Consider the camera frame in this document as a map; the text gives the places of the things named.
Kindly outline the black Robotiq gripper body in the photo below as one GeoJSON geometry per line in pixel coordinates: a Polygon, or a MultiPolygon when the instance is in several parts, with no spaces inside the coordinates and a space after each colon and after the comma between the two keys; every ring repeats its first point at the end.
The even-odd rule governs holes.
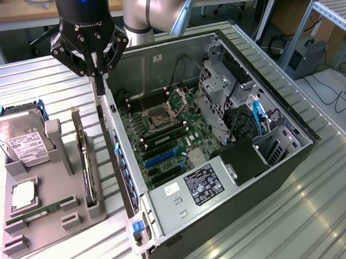
{"type": "Polygon", "coordinates": [[[59,32],[78,52],[80,36],[89,51],[105,49],[114,33],[114,21],[108,0],[55,0],[60,17],[59,32]]]}

